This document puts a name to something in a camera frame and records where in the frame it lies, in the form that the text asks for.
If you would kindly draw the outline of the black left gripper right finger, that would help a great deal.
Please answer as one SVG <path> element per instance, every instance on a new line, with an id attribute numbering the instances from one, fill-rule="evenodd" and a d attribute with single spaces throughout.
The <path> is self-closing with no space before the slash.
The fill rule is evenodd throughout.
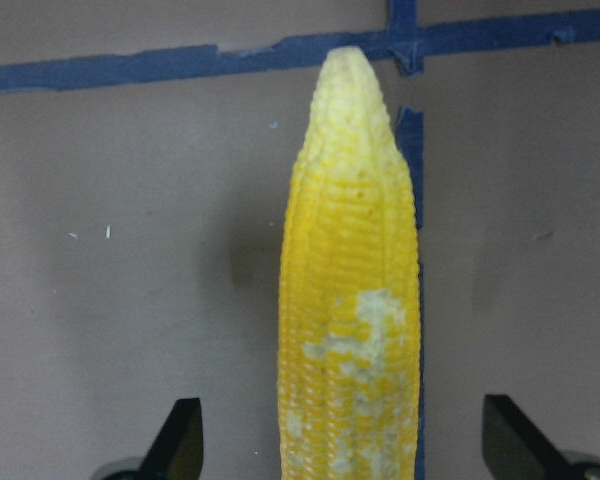
<path id="1" fill-rule="evenodd" d="M 573 467 L 507 395 L 487 394 L 482 456 L 493 479 L 574 479 Z"/>

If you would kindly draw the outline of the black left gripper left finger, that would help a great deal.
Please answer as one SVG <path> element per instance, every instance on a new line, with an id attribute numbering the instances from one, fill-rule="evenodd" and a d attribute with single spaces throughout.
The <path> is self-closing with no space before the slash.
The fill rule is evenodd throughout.
<path id="1" fill-rule="evenodd" d="M 202 468 L 201 401 L 179 399 L 142 461 L 139 478 L 197 480 Z"/>

